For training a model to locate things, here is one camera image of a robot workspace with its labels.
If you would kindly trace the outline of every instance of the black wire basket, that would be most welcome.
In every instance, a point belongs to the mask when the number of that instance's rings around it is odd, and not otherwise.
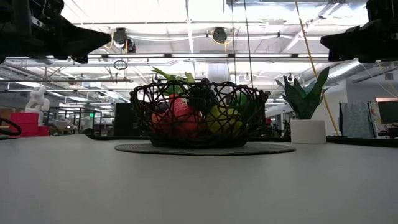
[[[268,96],[246,85],[171,80],[130,92],[139,126],[159,147],[241,147],[264,122]]]

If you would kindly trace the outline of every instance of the table surface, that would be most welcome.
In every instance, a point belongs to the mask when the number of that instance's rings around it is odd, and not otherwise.
[[[294,145],[287,154],[230,157],[114,150],[129,142],[0,141],[0,223],[398,223],[397,149]]]

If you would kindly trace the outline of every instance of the white sculpture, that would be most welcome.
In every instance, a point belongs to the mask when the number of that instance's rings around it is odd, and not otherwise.
[[[39,114],[39,126],[43,125],[43,112],[47,112],[50,109],[50,101],[44,98],[46,91],[46,87],[33,88],[30,93],[30,100],[25,107],[25,113]]]

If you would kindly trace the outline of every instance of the gray placemat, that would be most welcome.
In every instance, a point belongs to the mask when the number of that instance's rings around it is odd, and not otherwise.
[[[123,144],[115,146],[115,150],[123,152],[186,156],[243,156],[294,152],[296,149],[292,146],[248,142],[243,147],[236,147],[231,149],[171,149],[165,147],[154,147],[151,143],[147,143]]]

